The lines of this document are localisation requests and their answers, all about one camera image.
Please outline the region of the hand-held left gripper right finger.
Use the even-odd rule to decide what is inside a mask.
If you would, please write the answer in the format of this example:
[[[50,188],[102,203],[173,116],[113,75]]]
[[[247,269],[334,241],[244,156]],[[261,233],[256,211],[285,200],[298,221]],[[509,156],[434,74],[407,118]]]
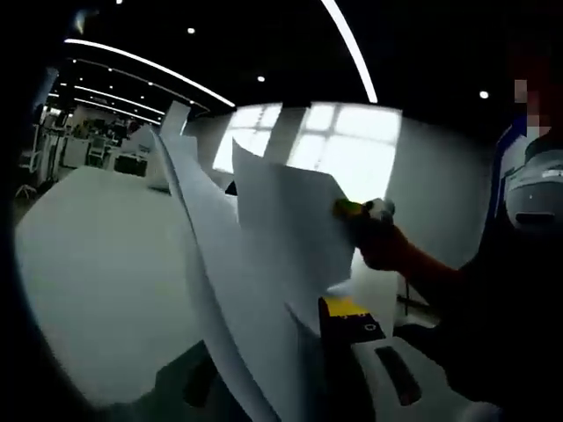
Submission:
[[[318,300],[331,421],[499,421],[501,410],[473,402],[443,369],[347,297]]]

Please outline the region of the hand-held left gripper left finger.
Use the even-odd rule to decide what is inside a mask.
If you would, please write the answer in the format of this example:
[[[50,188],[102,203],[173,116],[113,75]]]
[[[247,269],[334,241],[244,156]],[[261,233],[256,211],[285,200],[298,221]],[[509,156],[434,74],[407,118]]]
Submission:
[[[157,371],[154,387],[109,407],[111,421],[277,421],[274,409],[234,346],[204,342]]]

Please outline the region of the person's right hand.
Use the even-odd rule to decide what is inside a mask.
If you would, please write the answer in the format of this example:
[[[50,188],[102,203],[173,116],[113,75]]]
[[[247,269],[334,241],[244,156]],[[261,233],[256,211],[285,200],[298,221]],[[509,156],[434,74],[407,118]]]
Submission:
[[[354,232],[355,246],[371,269],[401,273],[409,261],[412,245],[392,223],[361,222]]]

